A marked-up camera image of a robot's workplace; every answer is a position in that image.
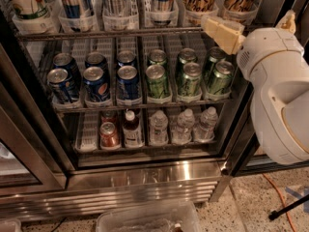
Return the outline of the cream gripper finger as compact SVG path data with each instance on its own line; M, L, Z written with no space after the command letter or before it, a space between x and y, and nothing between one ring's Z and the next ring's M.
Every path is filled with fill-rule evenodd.
M236 54L245 40L242 24L218 16L203 15L201 28L228 55Z
M296 31L295 12L293 10L288 10L286 14L276 24L276 28L294 34Z

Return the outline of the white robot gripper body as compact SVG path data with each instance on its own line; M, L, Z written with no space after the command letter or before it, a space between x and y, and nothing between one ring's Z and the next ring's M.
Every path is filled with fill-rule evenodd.
M243 77L248 80L260 61L283 51L295 51L300 55L304 54L303 46L293 33L277 28L257 29L243 41L237 54L237 64Z

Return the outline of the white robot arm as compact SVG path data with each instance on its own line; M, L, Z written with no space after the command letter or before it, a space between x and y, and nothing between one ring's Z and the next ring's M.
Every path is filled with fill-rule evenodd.
M295 36L295 13L246 36L243 25L218 16L204 15L201 27L237 56L243 77L252 83L251 118L264 152L285 165L309 160L309 66Z

